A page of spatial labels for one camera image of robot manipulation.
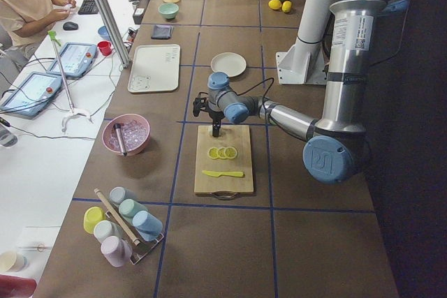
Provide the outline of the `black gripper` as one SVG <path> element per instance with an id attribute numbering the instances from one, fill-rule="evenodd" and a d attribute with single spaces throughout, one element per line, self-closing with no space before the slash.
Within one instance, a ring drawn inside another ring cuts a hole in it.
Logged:
<path id="1" fill-rule="evenodd" d="M 212 118 L 212 137 L 219 137 L 221 120 L 224 118 L 224 113 L 222 111 L 215 111 L 209 108 L 208 111 L 210 117 Z"/>

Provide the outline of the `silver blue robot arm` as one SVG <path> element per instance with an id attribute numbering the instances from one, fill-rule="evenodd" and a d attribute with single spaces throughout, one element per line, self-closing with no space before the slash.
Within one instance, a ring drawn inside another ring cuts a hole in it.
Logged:
<path id="1" fill-rule="evenodd" d="M 305 142 L 303 162 L 317 180 L 333 184 L 359 173 L 369 156 L 360 120 L 377 18 L 402 12 L 410 0 L 306 0 L 295 43 L 277 53 L 282 84 L 325 86 L 320 119 L 262 96 L 235 93 L 228 76 L 208 79 L 205 110 L 218 137 L 221 120 L 240 124 L 256 115 Z"/>

